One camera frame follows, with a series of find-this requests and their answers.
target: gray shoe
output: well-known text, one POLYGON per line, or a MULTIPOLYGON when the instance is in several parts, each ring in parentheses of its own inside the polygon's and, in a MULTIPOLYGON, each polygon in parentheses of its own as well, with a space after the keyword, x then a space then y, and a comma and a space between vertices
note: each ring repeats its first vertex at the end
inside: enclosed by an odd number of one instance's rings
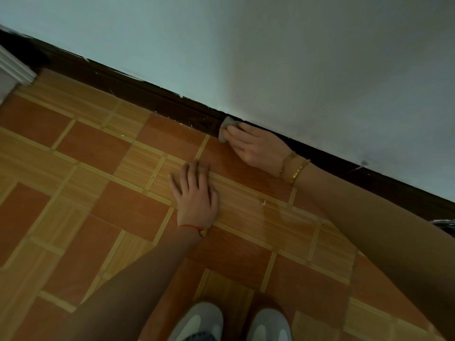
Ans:
POLYGON ((247 341, 292 341, 286 317, 275 309, 262 309, 254 317, 247 341))
POLYGON ((194 305, 177 323, 168 341, 183 341, 185 338, 206 332, 221 341, 223 332, 223 314, 214 304, 202 302, 194 305))

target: gold bracelet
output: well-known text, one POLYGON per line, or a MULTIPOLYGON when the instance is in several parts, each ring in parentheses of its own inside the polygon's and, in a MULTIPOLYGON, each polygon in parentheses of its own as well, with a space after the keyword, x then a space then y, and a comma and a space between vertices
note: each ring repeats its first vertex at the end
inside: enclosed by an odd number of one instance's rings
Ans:
POLYGON ((294 183, 295 179, 297 178, 297 176, 299 175, 300 171, 302 171, 302 169, 310 162, 311 160, 310 159, 307 159, 307 161, 305 161, 298 169, 297 171, 294 173, 294 176, 292 176, 291 178, 291 184, 294 183))
POLYGON ((283 174, 284 168, 286 167, 286 164, 288 163, 288 161, 295 158, 296 156, 297 156, 297 153, 292 151, 292 153, 283 160, 283 165, 281 166, 281 171, 280 171, 279 177, 281 177, 281 175, 283 174))

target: white wall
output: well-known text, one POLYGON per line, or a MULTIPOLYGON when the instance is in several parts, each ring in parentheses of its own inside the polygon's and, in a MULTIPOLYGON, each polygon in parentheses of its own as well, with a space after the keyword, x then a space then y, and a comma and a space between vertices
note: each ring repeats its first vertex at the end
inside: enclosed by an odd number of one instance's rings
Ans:
POLYGON ((0 0, 0 24, 455 201, 454 9, 0 0))

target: person's left arm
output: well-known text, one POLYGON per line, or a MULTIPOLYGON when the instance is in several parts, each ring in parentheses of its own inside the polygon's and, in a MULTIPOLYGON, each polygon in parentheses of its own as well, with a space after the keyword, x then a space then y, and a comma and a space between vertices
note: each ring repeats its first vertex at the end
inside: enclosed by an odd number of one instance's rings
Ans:
MULTIPOLYGON (((169 176, 178 203, 178 225, 208 229, 218 211, 218 193, 208 188, 207 170, 196 179, 197 162, 184 165, 182 191, 169 176)), ((136 341, 187 252, 201 239, 192 227, 179 227, 167 240, 106 282, 60 327, 53 341, 136 341)))

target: tiled floor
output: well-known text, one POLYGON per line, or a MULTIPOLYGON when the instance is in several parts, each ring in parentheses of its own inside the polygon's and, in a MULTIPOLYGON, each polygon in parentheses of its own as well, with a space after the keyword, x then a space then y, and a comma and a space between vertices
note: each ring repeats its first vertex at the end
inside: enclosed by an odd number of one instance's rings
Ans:
POLYGON ((295 340, 441 340, 301 192, 227 144, 44 71, 0 108, 0 340, 45 340, 177 226, 169 172, 200 158, 221 195, 141 340, 163 340, 193 301, 225 311, 225 340, 280 305, 295 340))

